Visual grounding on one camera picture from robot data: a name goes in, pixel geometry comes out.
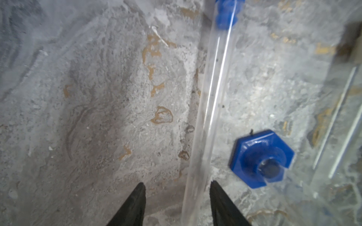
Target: blue cap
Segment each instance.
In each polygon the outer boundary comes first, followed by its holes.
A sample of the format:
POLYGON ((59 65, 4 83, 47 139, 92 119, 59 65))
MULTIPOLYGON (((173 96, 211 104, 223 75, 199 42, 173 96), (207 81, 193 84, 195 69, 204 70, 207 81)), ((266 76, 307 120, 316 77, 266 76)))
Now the blue cap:
POLYGON ((273 131, 266 130, 236 141, 230 168, 249 187, 281 181, 294 151, 273 131))
POLYGON ((216 16, 216 24, 219 29, 228 30, 232 21, 232 26, 237 22, 237 14, 242 10, 245 0, 216 0, 218 15, 216 16))

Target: blue plastic base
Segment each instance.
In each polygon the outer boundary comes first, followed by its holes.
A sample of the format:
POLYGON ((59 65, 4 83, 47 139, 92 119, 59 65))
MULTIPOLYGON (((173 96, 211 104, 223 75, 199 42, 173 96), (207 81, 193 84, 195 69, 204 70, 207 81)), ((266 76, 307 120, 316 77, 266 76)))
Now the blue plastic base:
POLYGON ((266 182, 281 181, 293 157, 294 151, 273 131, 266 130, 237 140, 230 168, 249 187, 259 188, 266 182))

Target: marble surface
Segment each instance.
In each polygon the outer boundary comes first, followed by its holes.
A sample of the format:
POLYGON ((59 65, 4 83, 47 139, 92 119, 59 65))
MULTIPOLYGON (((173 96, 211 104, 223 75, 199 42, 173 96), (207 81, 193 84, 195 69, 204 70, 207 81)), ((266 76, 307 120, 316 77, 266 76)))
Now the marble surface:
MULTIPOLYGON (((0 3, 1 225, 105 225, 140 181, 144 225, 180 225, 212 5, 0 3)), ((210 180, 253 225, 291 223, 269 188, 251 190, 228 169, 235 139, 275 130, 308 159, 295 169, 311 180, 299 169, 316 154, 317 115, 344 86, 344 34, 361 11, 359 0, 246 1, 210 180)), ((358 177, 348 196, 360 196, 358 177)), ((361 222, 351 203, 342 211, 361 222)), ((212 225, 207 192, 199 224, 212 225)))

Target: blue stopper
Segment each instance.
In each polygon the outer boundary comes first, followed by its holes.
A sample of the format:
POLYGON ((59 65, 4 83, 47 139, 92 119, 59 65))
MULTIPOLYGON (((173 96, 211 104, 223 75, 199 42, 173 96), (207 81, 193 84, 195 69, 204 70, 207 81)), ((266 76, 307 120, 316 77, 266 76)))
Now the blue stopper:
POLYGON ((266 130, 236 141, 231 170, 251 188, 281 181, 294 151, 273 131, 266 130))
POLYGON ((240 13, 245 0, 216 0, 219 14, 216 16, 216 25, 219 29, 228 30, 232 21, 232 26, 238 21, 237 14, 240 13))

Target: gray stone surface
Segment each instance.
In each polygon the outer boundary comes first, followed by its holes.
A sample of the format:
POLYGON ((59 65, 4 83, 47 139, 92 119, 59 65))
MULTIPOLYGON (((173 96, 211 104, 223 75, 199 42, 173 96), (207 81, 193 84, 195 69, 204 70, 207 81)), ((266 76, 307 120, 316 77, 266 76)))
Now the gray stone surface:
MULTIPOLYGON (((140 181, 144 225, 179 225, 210 3, 0 6, 0 225, 105 225, 140 181)), ((246 2, 210 179, 254 225, 291 223, 271 188, 250 190, 228 169, 235 139, 275 130, 311 180, 318 115, 344 86, 353 40, 344 34, 361 12, 359 0, 246 2)), ((345 203, 341 195, 331 199, 345 203)), ((205 193, 200 225, 212 224, 209 203, 205 193)), ((360 212, 349 217, 361 222, 360 212)))

